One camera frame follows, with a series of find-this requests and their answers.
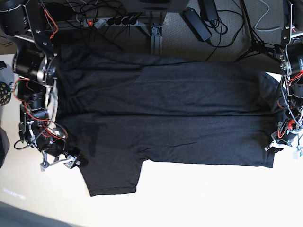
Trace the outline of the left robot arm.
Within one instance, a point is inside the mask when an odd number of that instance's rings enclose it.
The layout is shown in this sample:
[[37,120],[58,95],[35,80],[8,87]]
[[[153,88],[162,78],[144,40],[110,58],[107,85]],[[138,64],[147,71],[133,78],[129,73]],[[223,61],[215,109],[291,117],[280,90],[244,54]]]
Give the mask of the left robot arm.
[[301,32],[293,33],[293,12],[295,0],[284,4],[285,25],[281,33],[281,44],[277,46],[276,58],[282,70],[276,89],[276,104],[283,110],[285,119],[277,124],[271,134],[272,142],[264,150],[276,153],[291,148],[293,140],[301,138],[303,130],[303,43],[291,43]]

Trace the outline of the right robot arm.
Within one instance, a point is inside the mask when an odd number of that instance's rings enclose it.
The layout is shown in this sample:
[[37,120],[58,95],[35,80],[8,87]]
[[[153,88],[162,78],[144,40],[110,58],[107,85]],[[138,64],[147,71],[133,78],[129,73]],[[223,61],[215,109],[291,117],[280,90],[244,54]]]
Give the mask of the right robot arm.
[[85,167],[87,159],[68,144],[66,129],[55,123],[55,114],[47,109],[58,73],[52,36],[43,30],[42,11],[52,20],[39,0],[0,2],[0,29],[4,37],[17,46],[12,70],[19,78],[12,85],[12,94],[21,102],[19,142],[42,154],[42,170],[58,163],[69,169]]

